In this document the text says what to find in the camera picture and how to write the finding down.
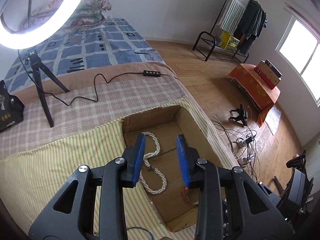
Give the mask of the blue patterned bed sheet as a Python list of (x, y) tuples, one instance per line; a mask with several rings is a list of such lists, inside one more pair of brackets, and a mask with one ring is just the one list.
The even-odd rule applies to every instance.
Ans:
[(35, 50), (57, 77), (131, 62), (163, 62), (158, 51), (123, 18), (108, 19), (84, 31), (53, 35)]

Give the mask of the yellow striped cloth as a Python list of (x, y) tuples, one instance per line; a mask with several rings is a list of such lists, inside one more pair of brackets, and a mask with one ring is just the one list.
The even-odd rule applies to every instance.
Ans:
[[(67, 178), (82, 164), (99, 167), (122, 154), (125, 148), (120, 130), (124, 118), (71, 137), (50, 142), (33, 150), (13, 154), (1, 161), (1, 200), (22, 229), (28, 232), (36, 217)], [(179, 232), (157, 235), (148, 228), (131, 224), (125, 209), (126, 223), (134, 226), (129, 239), (192, 239), (195, 225)]]

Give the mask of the dark hanging clothes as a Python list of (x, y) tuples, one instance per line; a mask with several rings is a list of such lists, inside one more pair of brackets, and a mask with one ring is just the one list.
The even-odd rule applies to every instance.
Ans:
[(239, 40), (237, 50), (247, 55), (255, 40), (267, 26), (267, 14), (256, 0), (250, 0), (233, 33)]

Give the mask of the folded floral quilt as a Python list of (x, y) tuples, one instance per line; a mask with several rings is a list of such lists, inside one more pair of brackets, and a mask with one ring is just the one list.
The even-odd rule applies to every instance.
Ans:
[[(53, 0), (34, 9), (31, 12), (30, 27), (34, 29), (46, 23), (56, 13), (62, 2), (63, 0)], [(109, 0), (81, 0), (71, 17), (56, 33), (64, 35), (102, 25), (107, 19), (107, 12), (111, 9)], [(26, 20), (22, 28), (27, 28)]]

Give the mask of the plaid beige bed sheet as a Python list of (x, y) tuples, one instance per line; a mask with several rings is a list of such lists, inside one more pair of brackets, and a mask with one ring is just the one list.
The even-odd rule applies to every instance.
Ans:
[(54, 127), (43, 112), (35, 86), (15, 93), (25, 105), (24, 120), (1, 133), (1, 159), (76, 135), (128, 114), (172, 102), (188, 92), (162, 63), (126, 63), (82, 70), (60, 77), (63, 93), (44, 81)]

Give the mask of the black device on floor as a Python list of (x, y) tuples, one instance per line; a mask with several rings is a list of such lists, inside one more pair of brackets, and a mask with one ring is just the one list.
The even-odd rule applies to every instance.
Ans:
[(231, 113), (237, 113), (237, 116), (230, 116), (229, 119), (234, 120), (236, 122), (241, 122), (243, 126), (248, 126), (248, 113), (244, 108), (243, 104), (240, 104), (239, 108), (231, 109)]

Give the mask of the brown cardboard box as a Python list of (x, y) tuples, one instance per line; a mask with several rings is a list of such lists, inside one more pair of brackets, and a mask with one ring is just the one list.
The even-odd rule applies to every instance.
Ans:
[(167, 188), (158, 195), (146, 192), (141, 183), (135, 189), (124, 191), (125, 209), (131, 224), (137, 224), (157, 235), (176, 233), (191, 228), (197, 219), (197, 207), (187, 203), (183, 195), (178, 163), (176, 138), (184, 135), (188, 145), (197, 149), (199, 155), (221, 166), (208, 140), (189, 111), (182, 106), (156, 108), (125, 117), (123, 137), (126, 146), (132, 146), (139, 133), (151, 132), (159, 140), (159, 155), (150, 159), (167, 179)]

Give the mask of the yellow box on rack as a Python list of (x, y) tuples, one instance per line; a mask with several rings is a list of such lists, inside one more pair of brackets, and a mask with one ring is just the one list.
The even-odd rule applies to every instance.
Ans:
[(225, 31), (222, 33), (220, 39), (222, 40), (220, 47), (228, 51), (236, 51), (237, 46), (240, 42), (232, 34)]

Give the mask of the boxes on orange table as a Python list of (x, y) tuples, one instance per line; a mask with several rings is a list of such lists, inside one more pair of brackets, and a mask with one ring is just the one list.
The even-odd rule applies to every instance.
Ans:
[(274, 89), (281, 81), (282, 73), (269, 60), (260, 61), (254, 71), (271, 89)]

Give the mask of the black clothes rack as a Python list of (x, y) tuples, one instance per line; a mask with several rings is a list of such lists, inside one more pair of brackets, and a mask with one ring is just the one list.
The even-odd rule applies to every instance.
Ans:
[(244, 55), (237, 49), (236, 51), (228, 51), (220, 47), (222, 43), (220, 37), (224, 31), (217, 25), (217, 22), (220, 18), (221, 12), (226, 2), (227, 0), (224, 1), (224, 4), (220, 9), (220, 12), (211, 30), (202, 31), (199, 33), (193, 45), (193, 51), (199, 52), (204, 57), (204, 61), (208, 61), (209, 59), (218, 59), (223, 61), (237, 61), (240, 63), (245, 63), (249, 58), (249, 52), (247, 55)]

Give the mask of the striped hanging towel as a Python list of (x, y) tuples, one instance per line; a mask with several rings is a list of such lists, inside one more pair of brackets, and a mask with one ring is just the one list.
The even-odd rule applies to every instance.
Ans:
[(217, 25), (225, 32), (233, 34), (250, 0), (227, 0)]

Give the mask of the black printed gift bag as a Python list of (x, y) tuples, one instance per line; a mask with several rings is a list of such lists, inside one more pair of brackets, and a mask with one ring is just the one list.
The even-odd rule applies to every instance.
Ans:
[(4, 80), (1, 80), (0, 98), (0, 131), (4, 132), (24, 120), (24, 104), (17, 96), (8, 93)]

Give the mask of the black tripod stand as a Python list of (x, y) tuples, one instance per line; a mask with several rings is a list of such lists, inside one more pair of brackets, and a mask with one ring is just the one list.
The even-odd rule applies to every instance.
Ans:
[(33, 81), (35, 83), (39, 100), (41, 102), (43, 111), (48, 120), (49, 126), (54, 127), (54, 121), (48, 108), (48, 104), (45, 97), (45, 91), (43, 90), (42, 79), (40, 71), (43, 71), (58, 87), (60, 87), (65, 93), (70, 90), (53, 74), (53, 72), (41, 61), (37, 51), (30, 50), (27, 52), (28, 60), (32, 69)]

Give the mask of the window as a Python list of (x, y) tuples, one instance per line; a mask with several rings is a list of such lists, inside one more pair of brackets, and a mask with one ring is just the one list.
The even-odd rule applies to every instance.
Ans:
[(276, 52), (294, 69), (319, 106), (319, 35), (292, 16)]

